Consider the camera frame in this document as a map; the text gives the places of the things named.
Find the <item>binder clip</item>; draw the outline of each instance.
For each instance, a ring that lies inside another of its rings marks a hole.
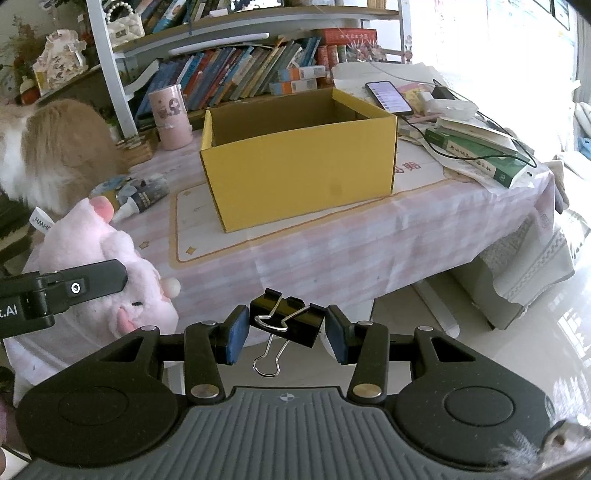
[[[276,377],[280,373],[279,358],[289,342],[312,348],[326,309],[302,300],[289,297],[284,299],[279,291],[267,288],[265,294],[251,302],[250,324],[269,333],[265,353],[254,359],[252,367],[262,377]],[[266,374],[260,371],[257,363],[266,358],[274,337],[285,339],[285,343],[275,357],[275,372]]]

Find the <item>white label tag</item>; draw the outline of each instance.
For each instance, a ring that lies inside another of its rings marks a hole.
[[[35,207],[35,210],[33,210],[33,213],[29,217],[29,223],[43,234],[47,233],[54,225],[51,217],[39,207]]]

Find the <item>smartphone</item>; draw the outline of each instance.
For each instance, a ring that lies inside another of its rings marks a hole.
[[[404,99],[402,93],[396,90],[392,82],[386,80],[383,82],[369,82],[365,86],[387,112],[403,116],[413,114],[413,108]]]

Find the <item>small box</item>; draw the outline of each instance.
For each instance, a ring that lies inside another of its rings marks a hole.
[[[286,95],[288,93],[316,90],[318,83],[316,79],[293,80],[292,82],[270,83],[269,88],[272,95]]]
[[[292,67],[277,72],[280,82],[290,82],[292,80],[307,80],[326,77],[326,67],[324,65],[311,65],[309,67]]]
[[[388,196],[397,119],[335,88],[205,112],[201,159],[226,232]]]

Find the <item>stuffed animal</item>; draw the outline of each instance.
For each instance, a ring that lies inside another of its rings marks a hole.
[[[171,302],[180,292],[175,278],[158,271],[135,250],[131,237],[109,225],[106,197],[81,200],[33,250],[25,272],[49,273],[116,258],[127,269],[125,288],[72,306],[48,329],[4,340],[15,371],[14,404],[34,385],[143,326],[174,333],[178,314]]]

